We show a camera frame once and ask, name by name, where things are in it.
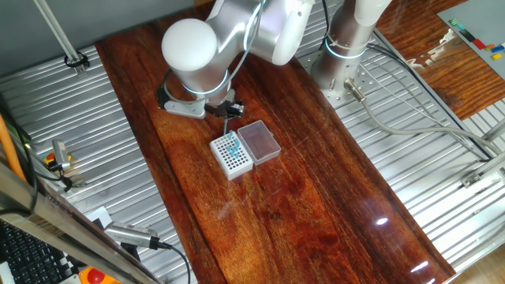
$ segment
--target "wooden board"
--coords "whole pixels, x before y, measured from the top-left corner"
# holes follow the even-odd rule
[[[505,81],[437,16],[464,1],[394,0],[377,25],[462,120],[505,98]]]
[[[233,82],[278,158],[228,181],[209,143],[223,121],[158,108],[166,29],[205,5],[96,44],[200,283],[441,283],[454,274],[296,61],[250,56]],[[174,94],[182,87],[169,81]],[[412,272],[425,261],[428,266]]]

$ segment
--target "metal bracket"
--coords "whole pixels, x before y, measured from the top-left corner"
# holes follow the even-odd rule
[[[498,122],[497,125],[487,131],[482,138],[487,141],[493,141],[494,139],[500,137],[503,133],[505,133],[505,119],[502,119],[502,121]]]
[[[166,112],[186,116],[188,118],[205,118],[205,101],[195,101],[194,103],[178,103],[168,101],[163,105]]]
[[[505,152],[497,155],[483,166],[465,176],[461,180],[461,183],[465,186],[465,188],[469,188],[471,185],[494,174],[496,171],[498,171],[501,176],[505,177]]]

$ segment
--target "gray cable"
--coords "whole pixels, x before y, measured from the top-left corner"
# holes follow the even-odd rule
[[[257,16],[258,21],[256,22],[256,25],[254,27],[254,32],[252,33],[251,42],[249,43],[249,46],[245,50],[244,54],[242,55],[242,58],[238,62],[237,67],[235,67],[235,70],[231,73],[231,75],[228,77],[228,80],[226,80],[226,82],[223,84],[223,86],[227,86],[231,82],[231,80],[235,77],[235,75],[237,75],[238,70],[240,69],[240,67],[244,63],[245,58],[247,57],[247,54],[249,54],[249,52],[251,51],[251,46],[253,45],[254,39],[256,39],[256,35],[258,34],[258,30],[260,29],[261,17],[263,16],[263,6],[266,1],[267,0],[260,1],[260,11],[258,12],[258,16]]]
[[[488,141],[482,139],[481,137],[473,134],[473,133],[469,133],[465,130],[461,130],[461,129],[455,129],[455,128],[452,128],[452,127],[431,127],[431,128],[426,128],[426,129],[409,129],[409,130],[400,130],[400,129],[393,129],[385,124],[383,124],[382,122],[379,121],[379,119],[373,114],[372,110],[370,109],[370,106],[368,106],[368,103],[366,102],[366,100],[364,100],[363,102],[361,102],[361,104],[363,105],[363,107],[365,108],[366,112],[368,113],[368,115],[370,116],[370,118],[384,131],[386,132],[389,132],[389,133],[393,133],[393,134],[399,134],[399,135],[413,135],[413,134],[419,134],[419,133],[432,133],[432,132],[447,132],[447,133],[455,133],[455,134],[459,134],[459,135],[463,135],[463,136],[467,136],[469,138],[474,138],[475,141],[483,144],[485,147],[491,149],[492,151],[495,152],[495,154],[499,155],[501,154],[502,152],[495,146],[493,146],[491,143],[489,143]]]

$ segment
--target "wall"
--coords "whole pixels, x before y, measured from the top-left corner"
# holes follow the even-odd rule
[[[193,6],[191,0],[47,0],[75,48]],[[0,77],[65,56],[32,0],[0,0]]]

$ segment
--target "red button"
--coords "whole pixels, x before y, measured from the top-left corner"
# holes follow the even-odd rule
[[[95,268],[88,272],[88,281],[90,284],[100,284],[105,279],[105,274],[97,271]]]

